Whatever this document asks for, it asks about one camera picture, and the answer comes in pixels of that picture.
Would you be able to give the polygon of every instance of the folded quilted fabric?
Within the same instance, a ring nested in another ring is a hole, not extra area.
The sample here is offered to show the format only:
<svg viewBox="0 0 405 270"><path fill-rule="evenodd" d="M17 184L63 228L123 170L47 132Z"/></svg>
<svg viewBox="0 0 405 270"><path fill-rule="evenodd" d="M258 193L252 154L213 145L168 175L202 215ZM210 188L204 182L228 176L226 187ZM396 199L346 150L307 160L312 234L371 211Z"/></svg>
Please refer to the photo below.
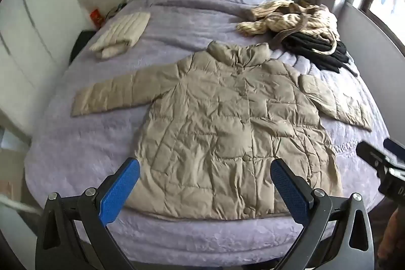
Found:
<svg viewBox="0 0 405 270"><path fill-rule="evenodd" d="M104 59L126 52L139 40L150 16L148 12L136 12L118 18L90 50Z"/></svg>

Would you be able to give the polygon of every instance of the beige puffer jacket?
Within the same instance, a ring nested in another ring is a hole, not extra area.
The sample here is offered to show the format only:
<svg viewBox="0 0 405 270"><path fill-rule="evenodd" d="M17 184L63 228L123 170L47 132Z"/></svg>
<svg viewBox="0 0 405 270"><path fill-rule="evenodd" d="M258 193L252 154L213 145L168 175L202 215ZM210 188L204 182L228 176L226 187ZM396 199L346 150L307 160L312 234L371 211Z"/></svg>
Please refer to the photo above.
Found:
<svg viewBox="0 0 405 270"><path fill-rule="evenodd" d="M134 156L141 178L127 205L159 217L253 219L287 212L269 175L282 158L311 187L341 195L318 110L371 129L365 106L278 60L268 44L211 42L175 64L80 91L72 115L152 102Z"/></svg>

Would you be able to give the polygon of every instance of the jacket collar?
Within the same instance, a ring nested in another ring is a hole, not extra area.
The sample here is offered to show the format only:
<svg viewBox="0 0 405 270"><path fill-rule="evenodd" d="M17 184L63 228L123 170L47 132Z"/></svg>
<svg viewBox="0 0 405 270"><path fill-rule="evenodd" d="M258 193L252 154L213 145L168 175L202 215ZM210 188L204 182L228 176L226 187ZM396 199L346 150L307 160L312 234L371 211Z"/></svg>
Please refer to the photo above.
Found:
<svg viewBox="0 0 405 270"><path fill-rule="evenodd" d="M247 47L224 44L212 41L207 52L217 61L230 67L252 67L270 59L271 50L268 43L250 45Z"/></svg>

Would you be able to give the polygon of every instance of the bed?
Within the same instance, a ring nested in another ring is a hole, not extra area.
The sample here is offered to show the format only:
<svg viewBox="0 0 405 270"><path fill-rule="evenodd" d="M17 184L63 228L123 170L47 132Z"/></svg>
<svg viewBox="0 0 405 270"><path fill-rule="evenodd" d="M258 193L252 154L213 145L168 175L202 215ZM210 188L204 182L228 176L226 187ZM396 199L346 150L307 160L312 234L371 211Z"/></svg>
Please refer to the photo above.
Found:
<svg viewBox="0 0 405 270"><path fill-rule="evenodd" d="M40 205L44 206L52 191L64 197L98 186L131 154L137 129L143 123L147 106L71 118L72 100L79 89L151 64L175 62L204 50L212 40L240 45L268 41L267 35L244 37L235 30L236 23L244 20L246 9L266 1L270 0L132 0L118 16L140 9L151 12L139 42L121 56L97 60L89 46L108 29L107 23L64 74L36 130L25 168L28 188ZM369 105L373 114L371 133L326 117L321 120L337 154L344 195L359 192L371 210L382 200L377 191L379 180L373 169L356 156L355 148L359 141L366 140L382 149L388 131L365 83L345 69L340 74L319 71L306 58L282 50L274 51L272 57ZM358 72L352 59L350 67ZM284 255L302 226L287 214L244 221L165 221L123 209L108 228L132 260L230 266ZM78 230L87 240L83 227Z"/></svg>

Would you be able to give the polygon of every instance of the wrinkled fabric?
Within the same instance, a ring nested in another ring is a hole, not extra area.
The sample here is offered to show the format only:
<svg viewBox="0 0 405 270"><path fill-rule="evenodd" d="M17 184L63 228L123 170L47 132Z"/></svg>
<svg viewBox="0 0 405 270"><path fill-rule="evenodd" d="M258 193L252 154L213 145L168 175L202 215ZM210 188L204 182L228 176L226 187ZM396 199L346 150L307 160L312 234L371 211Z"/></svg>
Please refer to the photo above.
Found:
<svg viewBox="0 0 405 270"><path fill-rule="evenodd" d="M254 219L287 208L270 179L282 158L312 188L342 194L317 109L371 130L358 100L270 58L267 43L211 42L205 52L78 92L72 115L152 102L134 156L141 177L126 204L187 219Z"/></svg>
<svg viewBox="0 0 405 270"><path fill-rule="evenodd" d="M267 36L246 38L235 30L235 24L247 19L241 7L269 1L133 0L123 8L118 16L151 12L147 28L135 47L108 61L97 60L89 46L108 29L103 27L68 68L43 118L38 119L24 161L27 186L38 203L44 207L52 191L68 197L81 195L90 186L99 186L133 155L139 128L145 122L149 106L72 118L72 100L78 90L124 72L179 61L193 52L203 51L213 39L240 45L263 43ZM336 153L343 195L360 193L367 210L371 210L382 199L378 192L379 179L375 170L356 156L356 145L366 140L382 150L388 131L361 76L354 78L346 70L341 70L341 74L321 71L303 56L283 50L274 51L271 57L291 65L301 74L321 79L334 93L343 89L371 109L372 132L321 114L321 123ZM351 57L349 66L358 73ZM108 229L131 260L218 267L281 257L302 226L288 214L244 221L165 221L124 207ZM325 237L332 230L333 226L327 227ZM82 240L88 241L81 223L78 223L78 233Z"/></svg>

